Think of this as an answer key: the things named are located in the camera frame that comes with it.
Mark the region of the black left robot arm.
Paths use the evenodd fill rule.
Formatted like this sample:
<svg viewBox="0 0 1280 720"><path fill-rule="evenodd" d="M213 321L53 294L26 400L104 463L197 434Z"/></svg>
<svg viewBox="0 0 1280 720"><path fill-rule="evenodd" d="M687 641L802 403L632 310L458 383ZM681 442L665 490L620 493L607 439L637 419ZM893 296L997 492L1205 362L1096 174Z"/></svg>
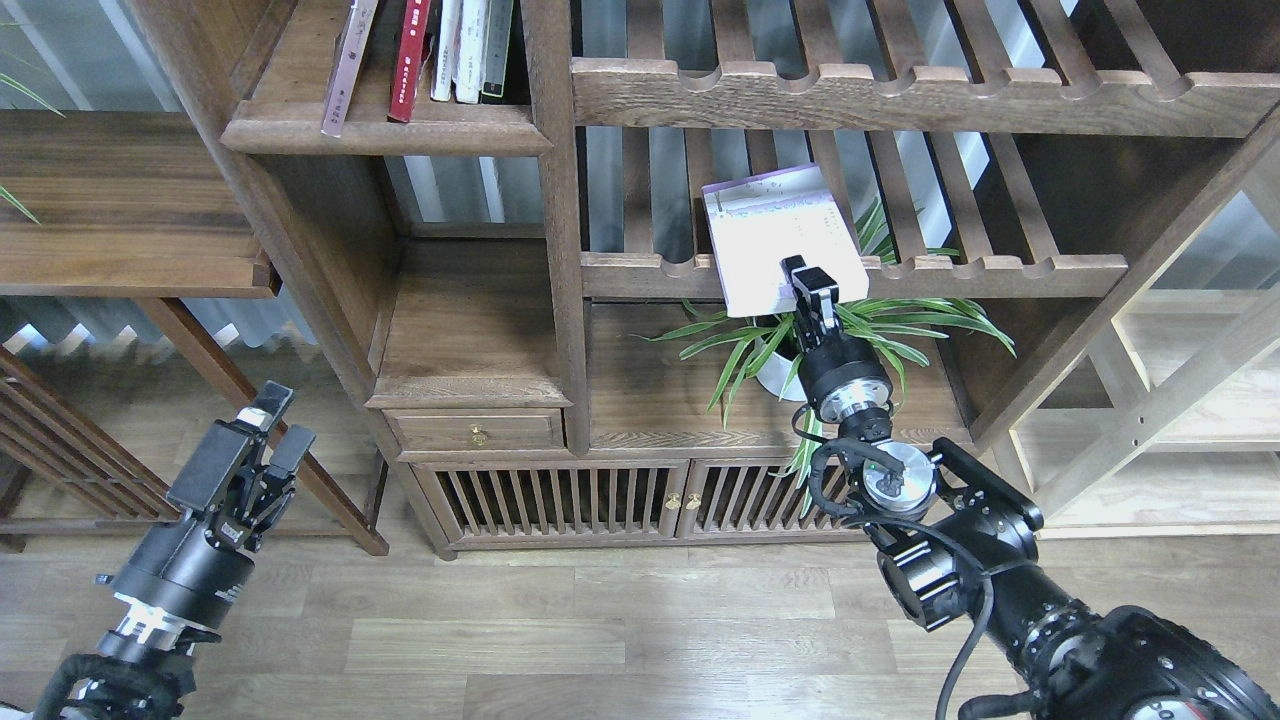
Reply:
<svg viewBox="0 0 1280 720"><path fill-rule="evenodd" d="M218 643L219 626L251 577L253 552L296 492L315 434L289 428L275 448L269 430L291 388L268 382L232 421L215 421L166 497L177 521L148 529L120 571L99 582L128 610L95 653L61 661L35 708L37 719L174 719L195 691L195 647Z"/></svg>

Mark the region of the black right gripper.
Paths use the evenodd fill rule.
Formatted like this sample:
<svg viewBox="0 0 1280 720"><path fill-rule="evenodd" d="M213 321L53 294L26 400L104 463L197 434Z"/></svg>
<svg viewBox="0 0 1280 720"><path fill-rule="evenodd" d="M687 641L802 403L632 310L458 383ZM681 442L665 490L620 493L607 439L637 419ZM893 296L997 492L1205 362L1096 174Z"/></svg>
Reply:
<svg viewBox="0 0 1280 720"><path fill-rule="evenodd" d="M817 416L827 424L859 413L888 416L892 383L872 345L849 334L838 319L837 283L800 255L785 258L781 266L795 297L797 377Z"/></svg>

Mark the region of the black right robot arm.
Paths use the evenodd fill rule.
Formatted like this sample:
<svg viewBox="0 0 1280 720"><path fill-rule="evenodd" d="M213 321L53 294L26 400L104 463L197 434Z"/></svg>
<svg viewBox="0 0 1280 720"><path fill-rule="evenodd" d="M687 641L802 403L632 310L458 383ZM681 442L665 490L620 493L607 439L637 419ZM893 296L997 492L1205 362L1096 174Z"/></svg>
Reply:
<svg viewBox="0 0 1280 720"><path fill-rule="evenodd" d="M893 441L890 378L870 343L844 329L836 282L800 256L781 266L809 407L837 427L809 457L813 503L872 538L886 585L916 625L972 619L937 717L983 635L1027 688L966 700L961 719L1277 716L1263 688L1184 626L1137 606L1100 616L1053 583L1038 564L1041 510L951 439L929 452Z"/></svg>

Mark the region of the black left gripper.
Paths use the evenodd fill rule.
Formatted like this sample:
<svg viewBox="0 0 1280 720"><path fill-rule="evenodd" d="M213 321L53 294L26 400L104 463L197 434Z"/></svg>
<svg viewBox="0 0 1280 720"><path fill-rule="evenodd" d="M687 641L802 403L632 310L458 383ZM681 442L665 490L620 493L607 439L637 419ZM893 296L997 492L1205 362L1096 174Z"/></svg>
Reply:
<svg viewBox="0 0 1280 720"><path fill-rule="evenodd" d="M186 509L152 527L109 582L128 611L113 634L141 646L211 642L255 569L252 553L296 493L316 434L292 425L262 452L294 391L269 380L232 421L215 421L166 492Z"/></svg>

